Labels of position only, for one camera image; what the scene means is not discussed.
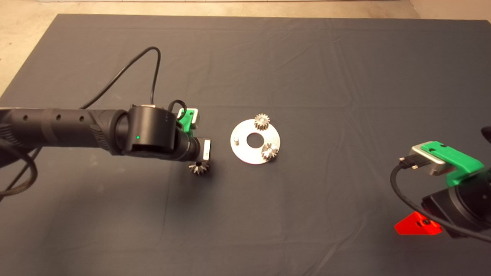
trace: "metal disc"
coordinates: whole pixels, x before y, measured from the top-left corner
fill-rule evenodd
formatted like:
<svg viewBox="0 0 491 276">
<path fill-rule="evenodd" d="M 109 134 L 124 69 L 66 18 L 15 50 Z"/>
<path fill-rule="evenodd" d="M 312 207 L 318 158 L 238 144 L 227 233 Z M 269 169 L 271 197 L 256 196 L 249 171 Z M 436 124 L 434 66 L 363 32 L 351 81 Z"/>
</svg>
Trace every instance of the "metal disc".
<svg viewBox="0 0 491 276">
<path fill-rule="evenodd" d="M 264 144 L 271 143 L 278 147 L 279 150 L 279 134 L 276 128 L 272 124 L 269 124 L 268 128 L 265 130 L 258 130 L 254 126 L 254 119 L 245 120 L 244 122 L 238 124 L 232 131 L 230 136 L 230 146 L 235 155 L 242 161 L 258 165 L 264 164 L 267 160 L 261 156 L 261 148 L 253 148 L 247 143 L 247 137 L 253 133 L 257 133 L 263 137 Z"/>
</svg>

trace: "black cylindrical joint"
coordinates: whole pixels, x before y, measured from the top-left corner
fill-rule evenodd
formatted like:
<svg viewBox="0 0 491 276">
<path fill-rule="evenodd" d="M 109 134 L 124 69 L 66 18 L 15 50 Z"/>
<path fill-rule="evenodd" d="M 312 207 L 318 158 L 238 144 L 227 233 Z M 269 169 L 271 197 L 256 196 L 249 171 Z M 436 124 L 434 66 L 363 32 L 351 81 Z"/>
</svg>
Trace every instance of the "black cylindrical joint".
<svg viewBox="0 0 491 276">
<path fill-rule="evenodd" d="M 477 218 L 491 223 L 491 175 L 482 171 L 456 186 L 465 208 Z"/>
<path fill-rule="evenodd" d="M 101 147 L 119 155 L 115 129 L 125 115 L 124 110 L 2 110 L 0 138 L 19 147 Z"/>
<path fill-rule="evenodd" d="M 174 150 L 177 118 L 173 113 L 150 106 L 128 111 L 128 136 L 125 152 L 171 154 Z"/>
</svg>

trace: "metal gear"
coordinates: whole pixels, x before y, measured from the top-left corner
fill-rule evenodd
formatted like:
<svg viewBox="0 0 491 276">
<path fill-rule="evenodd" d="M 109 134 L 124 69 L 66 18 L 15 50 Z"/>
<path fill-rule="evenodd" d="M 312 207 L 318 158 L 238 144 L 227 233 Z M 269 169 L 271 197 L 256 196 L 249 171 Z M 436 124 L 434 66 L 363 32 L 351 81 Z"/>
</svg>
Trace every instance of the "metal gear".
<svg viewBox="0 0 491 276">
<path fill-rule="evenodd" d="M 257 114 L 257 116 L 254 117 L 254 126 L 256 126 L 258 130 L 265 130 L 268 128 L 269 125 L 270 118 L 266 114 L 261 113 Z"/>
<path fill-rule="evenodd" d="M 195 175 L 203 175 L 210 170 L 210 165 L 208 162 L 193 162 L 189 165 L 189 169 Z"/>
<path fill-rule="evenodd" d="M 261 156 L 264 158 L 264 160 L 269 161 L 272 158 L 275 158 L 277 154 L 278 154 L 278 147 L 276 145 L 273 145 L 271 143 L 267 143 L 263 145 L 263 148 L 261 150 Z"/>
</svg>

